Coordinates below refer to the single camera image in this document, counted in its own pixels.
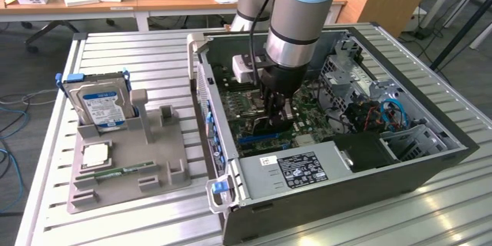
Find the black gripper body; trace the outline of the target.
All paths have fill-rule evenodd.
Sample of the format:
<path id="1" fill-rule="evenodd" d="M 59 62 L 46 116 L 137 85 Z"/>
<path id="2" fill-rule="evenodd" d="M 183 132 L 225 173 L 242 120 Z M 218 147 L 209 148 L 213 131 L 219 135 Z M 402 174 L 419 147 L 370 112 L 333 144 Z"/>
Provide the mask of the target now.
<path id="1" fill-rule="evenodd" d="M 263 87 L 267 88 L 271 92 L 279 93 L 283 96 L 291 96 L 301 86 L 306 69 L 306 66 L 265 67 L 261 73 L 259 81 Z"/>

